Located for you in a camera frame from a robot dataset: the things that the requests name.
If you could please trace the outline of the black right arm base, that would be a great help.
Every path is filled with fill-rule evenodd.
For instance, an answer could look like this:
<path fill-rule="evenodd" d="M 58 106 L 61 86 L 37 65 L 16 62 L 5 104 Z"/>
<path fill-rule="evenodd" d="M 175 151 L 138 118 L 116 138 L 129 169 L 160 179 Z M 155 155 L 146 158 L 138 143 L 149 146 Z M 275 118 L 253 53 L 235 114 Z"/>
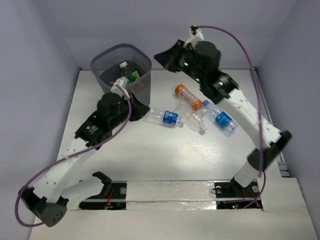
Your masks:
<path fill-rule="evenodd" d="M 218 210 L 263 209 L 261 194 L 266 186 L 266 176 L 263 176 L 262 188 L 254 179 L 247 187 L 242 187 L 232 181 L 214 183 L 210 193 L 216 197 Z"/>

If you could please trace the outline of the long orange capped bottle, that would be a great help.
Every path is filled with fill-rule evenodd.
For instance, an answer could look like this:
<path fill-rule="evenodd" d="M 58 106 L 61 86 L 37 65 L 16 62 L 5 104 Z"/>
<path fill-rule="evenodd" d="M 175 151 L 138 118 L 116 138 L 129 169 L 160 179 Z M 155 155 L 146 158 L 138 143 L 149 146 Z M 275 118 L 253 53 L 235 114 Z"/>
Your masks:
<path fill-rule="evenodd" d="M 175 88 L 174 92 L 177 97 L 188 103 L 194 111 L 198 111 L 203 106 L 203 102 L 190 90 L 188 90 L 183 84 L 179 84 Z"/>

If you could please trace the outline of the green soda bottle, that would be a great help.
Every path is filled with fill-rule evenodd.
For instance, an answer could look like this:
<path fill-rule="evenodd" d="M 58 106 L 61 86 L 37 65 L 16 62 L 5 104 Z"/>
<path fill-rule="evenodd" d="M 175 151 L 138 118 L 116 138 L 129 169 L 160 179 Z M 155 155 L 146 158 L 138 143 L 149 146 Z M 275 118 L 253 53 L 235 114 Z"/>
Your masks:
<path fill-rule="evenodd" d="M 136 81 L 138 77 L 139 77 L 138 75 L 136 75 L 135 73 L 132 73 L 132 74 L 129 76 L 128 84 L 131 84 L 131 83 L 133 83 L 134 81 Z"/>

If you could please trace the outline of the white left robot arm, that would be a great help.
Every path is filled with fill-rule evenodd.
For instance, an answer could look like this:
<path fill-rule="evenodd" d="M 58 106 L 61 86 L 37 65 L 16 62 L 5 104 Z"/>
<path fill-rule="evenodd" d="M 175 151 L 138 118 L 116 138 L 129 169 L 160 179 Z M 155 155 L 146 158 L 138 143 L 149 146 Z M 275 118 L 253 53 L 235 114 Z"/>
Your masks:
<path fill-rule="evenodd" d="M 111 91 L 102 96 L 97 109 L 75 132 L 61 159 L 41 170 L 19 190 L 14 214 L 22 226 L 30 228 L 31 224 L 21 220 L 20 202 L 40 220 L 40 225 L 50 228 L 59 223 L 68 210 L 78 209 L 82 201 L 90 197 L 112 197 L 112 180 L 101 171 L 71 187 L 67 184 L 128 122 L 140 120 L 149 111 L 147 105 L 126 89 L 128 81 L 126 77 L 115 80 Z"/>

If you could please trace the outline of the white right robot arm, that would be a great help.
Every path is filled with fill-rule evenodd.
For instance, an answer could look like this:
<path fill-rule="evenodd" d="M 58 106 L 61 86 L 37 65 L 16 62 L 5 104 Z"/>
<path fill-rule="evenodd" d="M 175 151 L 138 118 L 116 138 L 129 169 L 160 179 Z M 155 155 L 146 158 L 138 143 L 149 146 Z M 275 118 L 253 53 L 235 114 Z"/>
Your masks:
<path fill-rule="evenodd" d="M 226 111 L 253 141 L 255 149 L 230 181 L 231 192 L 242 196 L 248 191 L 248 185 L 283 151 L 292 135 L 271 125 L 247 100 L 236 81 L 219 69 L 221 52 L 204 39 L 201 29 L 201 26 L 191 26 L 187 41 L 179 39 L 153 58 L 166 70 L 183 72 L 198 82 L 200 91 Z"/>

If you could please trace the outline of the silver taped front rail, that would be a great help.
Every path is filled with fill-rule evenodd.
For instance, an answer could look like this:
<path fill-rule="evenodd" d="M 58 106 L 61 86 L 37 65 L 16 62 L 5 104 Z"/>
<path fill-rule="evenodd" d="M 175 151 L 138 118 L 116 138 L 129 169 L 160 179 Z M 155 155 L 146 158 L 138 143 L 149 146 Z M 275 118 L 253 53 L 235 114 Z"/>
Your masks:
<path fill-rule="evenodd" d="M 129 211 L 216 210 L 213 181 L 129 181 L 126 209 Z"/>

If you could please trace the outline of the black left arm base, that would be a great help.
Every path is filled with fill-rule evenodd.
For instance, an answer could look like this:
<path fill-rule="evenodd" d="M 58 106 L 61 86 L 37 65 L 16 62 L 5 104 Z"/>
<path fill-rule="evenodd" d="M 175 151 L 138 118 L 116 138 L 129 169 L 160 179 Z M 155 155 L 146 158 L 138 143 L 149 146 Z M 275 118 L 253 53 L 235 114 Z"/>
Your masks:
<path fill-rule="evenodd" d="M 79 204 L 81 210 L 126 210 L 127 182 L 115 181 L 97 171 L 92 174 L 103 184 L 99 194 L 90 196 Z"/>

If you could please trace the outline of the grey mesh waste bin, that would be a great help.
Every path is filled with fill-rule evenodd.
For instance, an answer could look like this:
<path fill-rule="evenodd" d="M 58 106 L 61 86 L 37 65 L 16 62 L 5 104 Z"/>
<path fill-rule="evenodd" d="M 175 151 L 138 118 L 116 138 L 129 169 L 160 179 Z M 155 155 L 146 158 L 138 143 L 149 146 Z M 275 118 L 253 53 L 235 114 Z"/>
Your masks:
<path fill-rule="evenodd" d="M 111 83 L 121 77 L 120 64 L 127 62 L 136 70 L 139 78 L 127 85 L 128 92 L 144 105 L 151 100 L 151 70 L 152 62 L 147 55 L 132 44 L 117 44 L 94 57 L 90 63 L 92 74 L 97 79 L 104 93 L 111 91 Z"/>

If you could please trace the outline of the crushed clear bottle white cap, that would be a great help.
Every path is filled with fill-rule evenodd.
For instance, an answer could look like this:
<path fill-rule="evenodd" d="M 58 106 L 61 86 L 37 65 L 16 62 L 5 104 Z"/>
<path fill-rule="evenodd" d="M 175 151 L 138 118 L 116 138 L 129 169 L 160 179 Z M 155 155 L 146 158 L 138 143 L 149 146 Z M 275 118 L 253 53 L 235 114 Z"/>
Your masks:
<path fill-rule="evenodd" d="M 204 135 L 207 127 L 204 124 L 203 118 L 196 113 L 186 101 L 181 100 L 178 104 L 178 110 L 185 118 L 187 125 L 195 132 Z"/>

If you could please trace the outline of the clear bottle blue label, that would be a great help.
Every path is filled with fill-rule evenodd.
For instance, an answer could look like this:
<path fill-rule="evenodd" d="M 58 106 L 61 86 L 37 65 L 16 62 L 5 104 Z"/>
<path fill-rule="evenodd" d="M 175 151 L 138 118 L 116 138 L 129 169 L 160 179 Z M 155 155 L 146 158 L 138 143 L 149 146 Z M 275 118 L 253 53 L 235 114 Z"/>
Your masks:
<path fill-rule="evenodd" d="M 178 113 L 155 107 L 149 109 L 148 113 L 145 115 L 145 119 L 150 123 L 168 128 L 182 128 L 185 125 L 185 119 Z"/>

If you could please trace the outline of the metal rail right wall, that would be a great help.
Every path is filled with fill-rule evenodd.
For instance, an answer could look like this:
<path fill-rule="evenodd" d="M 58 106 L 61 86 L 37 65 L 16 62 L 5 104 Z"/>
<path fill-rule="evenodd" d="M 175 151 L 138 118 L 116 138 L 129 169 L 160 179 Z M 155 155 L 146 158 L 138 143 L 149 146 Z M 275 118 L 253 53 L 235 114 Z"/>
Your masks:
<path fill-rule="evenodd" d="M 252 83 L 255 89 L 255 92 L 257 96 L 260 97 L 260 103 L 259 108 L 262 112 L 263 117 L 271 124 L 273 125 L 272 117 L 262 90 L 262 86 L 258 77 L 258 70 L 256 67 L 253 68 L 253 70 L 250 70 L 250 75 L 252 78 Z M 285 162 L 285 158 L 283 156 L 283 153 L 281 152 L 277 157 L 276 157 L 276 162 L 280 171 L 280 175 L 282 178 L 290 178 L 290 172 L 287 166 L 287 163 Z"/>

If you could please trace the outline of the clear bottle light blue cap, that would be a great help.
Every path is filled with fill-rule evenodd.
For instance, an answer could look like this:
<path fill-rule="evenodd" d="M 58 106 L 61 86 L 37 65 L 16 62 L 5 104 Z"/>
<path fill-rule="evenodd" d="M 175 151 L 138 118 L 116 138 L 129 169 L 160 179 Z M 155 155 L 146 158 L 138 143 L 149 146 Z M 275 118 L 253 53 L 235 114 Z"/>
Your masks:
<path fill-rule="evenodd" d="M 238 124 L 225 111 L 208 100 L 203 101 L 203 106 L 210 121 L 217 125 L 226 136 L 229 137 L 235 132 Z"/>

